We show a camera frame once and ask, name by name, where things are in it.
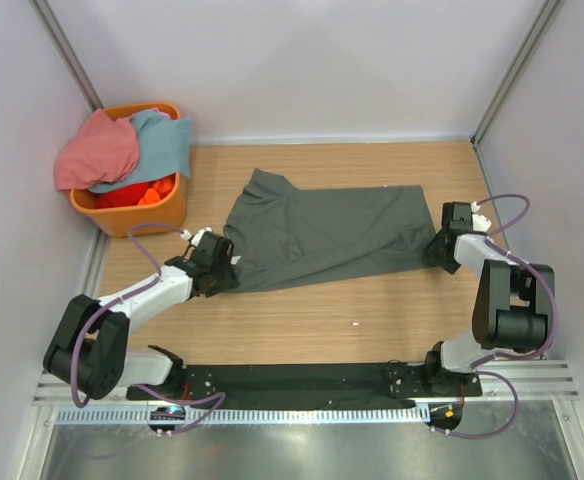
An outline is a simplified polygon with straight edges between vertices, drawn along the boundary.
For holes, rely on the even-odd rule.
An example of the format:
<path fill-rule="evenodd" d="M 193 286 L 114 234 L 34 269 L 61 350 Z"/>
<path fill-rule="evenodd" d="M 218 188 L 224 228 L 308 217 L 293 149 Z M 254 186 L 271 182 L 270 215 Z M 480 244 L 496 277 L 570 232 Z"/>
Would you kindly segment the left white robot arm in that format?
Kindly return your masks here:
<path fill-rule="evenodd" d="M 187 247 L 155 272 L 117 293 L 72 298 L 43 358 L 46 373 L 65 382 L 73 403 L 83 408 L 123 388 L 130 399 L 182 400 L 186 367 L 158 347 L 131 349 L 131 333 L 160 313 L 193 298 L 235 289 L 234 245 L 209 228 L 182 232 Z"/>

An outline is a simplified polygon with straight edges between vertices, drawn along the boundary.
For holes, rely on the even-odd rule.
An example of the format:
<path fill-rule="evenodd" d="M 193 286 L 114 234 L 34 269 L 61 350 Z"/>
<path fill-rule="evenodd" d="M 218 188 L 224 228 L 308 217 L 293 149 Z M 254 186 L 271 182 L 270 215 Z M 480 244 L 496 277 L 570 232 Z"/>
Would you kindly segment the dark grey t shirt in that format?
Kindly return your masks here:
<path fill-rule="evenodd" d="M 253 293 L 424 269 L 435 227 L 420 186 L 299 189 L 256 169 L 224 234 Z"/>

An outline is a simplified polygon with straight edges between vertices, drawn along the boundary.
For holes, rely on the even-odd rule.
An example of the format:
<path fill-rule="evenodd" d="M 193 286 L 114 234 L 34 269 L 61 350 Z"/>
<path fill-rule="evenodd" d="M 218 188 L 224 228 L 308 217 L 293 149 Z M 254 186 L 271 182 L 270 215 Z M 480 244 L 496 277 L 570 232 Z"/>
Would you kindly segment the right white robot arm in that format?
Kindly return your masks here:
<path fill-rule="evenodd" d="M 491 360 L 535 359 L 554 341 L 553 269 L 499 247 L 490 226 L 477 204 L 445 203 L 441 229 L 425 249 L 431 265 L 450 274 L 466 267 L 479 279 L 470 329 L 426 354 L 422 381 L 436 396 L 475 382 L 475 369 Z"/>

